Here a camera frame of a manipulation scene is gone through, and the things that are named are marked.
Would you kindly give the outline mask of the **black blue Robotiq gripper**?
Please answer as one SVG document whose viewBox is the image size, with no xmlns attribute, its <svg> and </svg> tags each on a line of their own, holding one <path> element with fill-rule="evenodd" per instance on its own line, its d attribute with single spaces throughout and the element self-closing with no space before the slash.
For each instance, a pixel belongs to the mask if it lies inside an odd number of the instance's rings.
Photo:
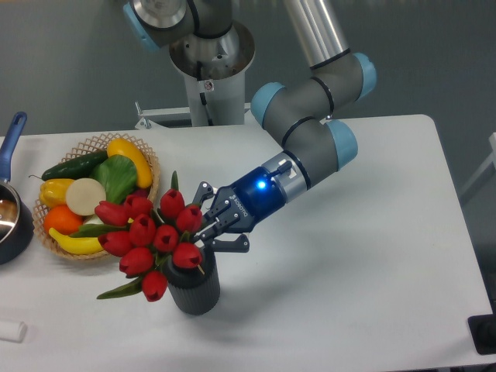
<svg viewBox="0 0 496 372">
<path fill-rule="evenodd" d="M 192 204 L 202 209 L 205 201 L 211 199 L 212 203 L 203 215 L 197 239 L 203 243 L 212 240 L 210 246 L 217 253 L 247 253 L 250 241 L 244 233 L 252 232 L 255 225 L 286 204 L 283 189 L 277 184 L 278 178 L 286 173 L 285 165 L 273 171 L 257 167 L 219 189 L 201 182 Z M 214 239 L 223 233 L 242 234 L 230 241 Z"/>
</svg>

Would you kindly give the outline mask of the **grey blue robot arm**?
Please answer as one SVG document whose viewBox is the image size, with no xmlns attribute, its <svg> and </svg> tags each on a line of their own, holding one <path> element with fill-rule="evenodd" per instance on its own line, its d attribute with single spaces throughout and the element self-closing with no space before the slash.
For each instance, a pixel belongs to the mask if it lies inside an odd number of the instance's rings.
<svg viewBox="0 0 496 372">
<path fill-rule="evenodd" d="M 256 224 L 339 171 L 357 141 L 335 110 L 369 94 L 377 82 L 367 56 L 352 53 L 327 1 L 287 1 L 285 8 L 312 72 L 296 88 L 269 83 L 245 100 L 254 58 L 250 31 L 229 1 L 129 1 L 124 15 L 140 43 L 167 47 L 182 74 L 194 126 L 241 124 L 251 112 L 281 152 L 228 186 L 200 184 L 196 203 L 211 201 L 194 242 L 213 252 L 244 253 Z"/>
</svg>

